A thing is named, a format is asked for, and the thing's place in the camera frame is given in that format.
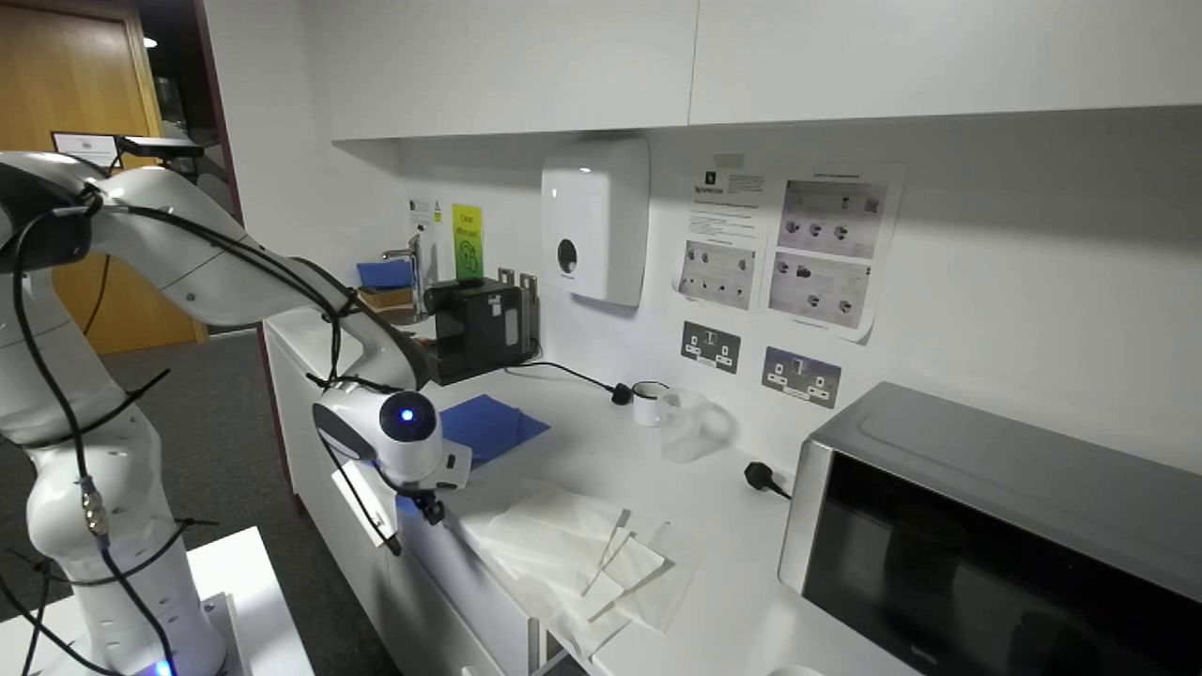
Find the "cup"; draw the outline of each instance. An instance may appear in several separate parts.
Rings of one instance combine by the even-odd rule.
[[[738,439],[738,416],[721,411],[719,403],[694,403],[689,411],[675,411],[661,425],[661,452],[671,464],[694,464],[706,457]]]
[[[661,425],[671,412],[679,412],[679,395],[670,385],[640,378],[631,392],[636,392],[636,403],[631,403],[636,425]]]

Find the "paper towel dispenser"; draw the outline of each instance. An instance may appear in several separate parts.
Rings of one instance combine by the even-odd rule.
[[[640,134],[556,147],[541,167],[550,283],[584,300],[640,306],[645,272],[650,147]]]

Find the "overhead cabinet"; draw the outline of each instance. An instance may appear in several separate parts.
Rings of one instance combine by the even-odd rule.
[[[691,126],[1202,103],[1197,0],[701,0]]]
[[[336,141],[689,126],[697,0],[316,0]]]

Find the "white countertop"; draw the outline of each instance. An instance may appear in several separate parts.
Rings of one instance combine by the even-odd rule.
[[[776,581],[788,504],[744,485],[746,454],[670,464],[657,427],[636,425],[631,411],[612,405],[606,392],[550,367],[491,371],[425,395],[441,411],[491,395],[550,425],[545,437],[485,465],[477,481],[550,481],[631,507],[644,535],[671,524],[697,546],[701,559],[671,629],[666,636],[644,623],[624,629],[595,656],[597,671],[766,676],[786,666],[818,676],[909,671]]]

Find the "wall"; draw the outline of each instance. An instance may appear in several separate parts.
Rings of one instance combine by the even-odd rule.
[[[303,0],[208,0],[202,15],[249,234],[346,283],[358,259],[406,243],[393,156],[329,147]]]
[[[553,144],[397,144],[401,184],[481,203],[487,268],[535,272]],[[1202,472],[1197,147],[1193,111],[657,133],[645,300],[606,316],[545,283],[550,357],[701,392],[740,416],[740,447],[780,470],[830,412],[764,392],[764,345],[840,363],[840,403],[899,378]],[[728,311],[671,295],[691,162],[712,152],[760,159],[776,179],[816,167],[902,173],[863,345],[773,316],[764,296]],[[740,375],[679,362],[679,318],[740,332]]]

